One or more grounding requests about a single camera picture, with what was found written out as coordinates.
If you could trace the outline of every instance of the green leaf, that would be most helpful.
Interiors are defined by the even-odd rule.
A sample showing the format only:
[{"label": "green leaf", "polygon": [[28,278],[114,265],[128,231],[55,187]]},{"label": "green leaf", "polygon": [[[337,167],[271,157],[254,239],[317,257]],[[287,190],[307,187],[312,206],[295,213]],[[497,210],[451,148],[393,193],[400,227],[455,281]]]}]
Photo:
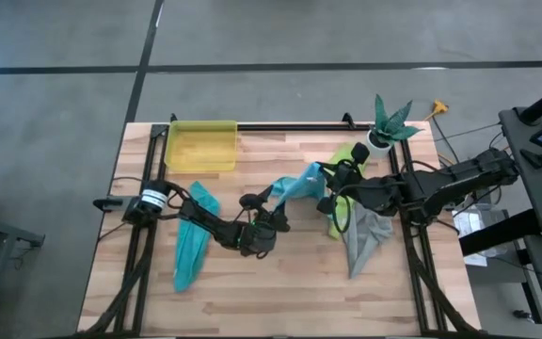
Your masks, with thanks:
[{"label": "green leaf", "polygon": [[390,134],[388,134],[388,133],[386,133],[386,132],[384,132],[384,131],[382,131],[382,130],[379,130],[379,129],[378,129],[378,130],[375,130],[375,134],[376,134],[377,136],[381,136],[381,137],[387,137],[387,138],[390,138],[390,137],[391,137]]},{"label": "green leaf", "polygon": [[379,94],[375,95],[375,129],[384,130],[384,126],[388,122],[388,116],[386,115],[386,109],[384,109],[384,102]]},{"label": "green leaf", "polygon": [[405,126],[401,128],[400,131],[392,135],[392,138],[394,140],[405,140],[410,137],[413,137],[416,133],[420,132],[421,129],[415,127],[415,126]]},{"label": "green leaf", "polygon": [[394,113],[391,118],[388,119],[388,122],[384,126],[384,131],[386,133],[394,134],[399,131],[400,127],[403,126],[403,123],[409,115],[411,104],[412,102],[406,103],[404,107],[401,107],[401,109],[397,110],[396,113]]},{"label": "green leaf", "polygon": [[376,134],[375,137],[377,137],[377,140],[381,143],[386,143],[389,145],[392,145],[394,143],[394,140],[392,140],[391,136]]}]

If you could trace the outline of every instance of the yellow tray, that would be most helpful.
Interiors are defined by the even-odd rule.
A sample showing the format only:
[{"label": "yellow tray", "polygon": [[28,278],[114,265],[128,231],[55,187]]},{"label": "yellow tray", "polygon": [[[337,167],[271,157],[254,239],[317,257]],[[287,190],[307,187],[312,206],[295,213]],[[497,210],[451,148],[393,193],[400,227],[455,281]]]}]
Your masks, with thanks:
[{"label": "yellow tray", "polygon": [[236,149],[236,121],[173,121],[165,163],[180,172],[233,170]]}]

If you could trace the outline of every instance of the white pot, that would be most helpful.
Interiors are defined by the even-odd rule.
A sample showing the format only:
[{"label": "white pot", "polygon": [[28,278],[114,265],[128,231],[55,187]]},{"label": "white pot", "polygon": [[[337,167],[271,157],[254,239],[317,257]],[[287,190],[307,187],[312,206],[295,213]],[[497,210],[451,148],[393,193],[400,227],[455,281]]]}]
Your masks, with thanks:
[{"label": "white pot", "polygon": [[388,152],[391,151],[392,145],[384,148],[375,146],[371,141],[372,139],[370,138],[371,133],[372,130],[369,130],[369,132],[367,132],[367,148],[369,148],[369,155],[374,159],[380,159],[385,157]]}]

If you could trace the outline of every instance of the blue towel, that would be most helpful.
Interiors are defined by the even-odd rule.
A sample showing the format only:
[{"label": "blue towel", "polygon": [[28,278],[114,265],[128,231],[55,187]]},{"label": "blue towel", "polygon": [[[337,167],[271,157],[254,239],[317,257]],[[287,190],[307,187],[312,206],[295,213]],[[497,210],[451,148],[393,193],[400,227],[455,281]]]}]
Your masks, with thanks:
[{"label": "blue towel", "polygon": [[[200,206],[218,216],[218,201],[202,186],[195,182],[189,187],[189,193]],[[185,220],[179,222],[177,248],[175,250],[174,285],[176,292],[183,292],[198,277],[204,266],[204,256],[211,234]]]},{"label": "blue towel", "polygon": [[319,171],[319,164],[312,163],[298,179],[281,177],[273,183],[272,196],[279,196],[276,206],[282,208],[288,199],[312,197],[320,201],[325,195],[326,179]]}]

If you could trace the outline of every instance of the gray floor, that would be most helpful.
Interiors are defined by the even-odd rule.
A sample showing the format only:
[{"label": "gray floor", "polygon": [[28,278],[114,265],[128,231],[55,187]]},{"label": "gray floor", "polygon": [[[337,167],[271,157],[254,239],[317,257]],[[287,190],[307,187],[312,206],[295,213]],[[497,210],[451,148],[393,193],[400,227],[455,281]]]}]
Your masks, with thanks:
[{"label": "gray floor", "polygon": [[[136,65],[153,0],[0,0],[0,67]],[[542,0],[167,0],[151,64],[542,60]],[[0,293],[0,338],[74,331],[135,75],[0,75],[0,219],[47,233]],[[149,74],[136,121],[335,121],[372,118],[435,98],[447,135],[491,124],[542,95],[542,69]],[[451,139],[461,159],[499,127]],[[443,142],[441,153],[449,154]],[[511,214],[529,206],[521,183],[503,190]],[[542,338],[513,319],[517,285],[475,285],[483,327]]]}]

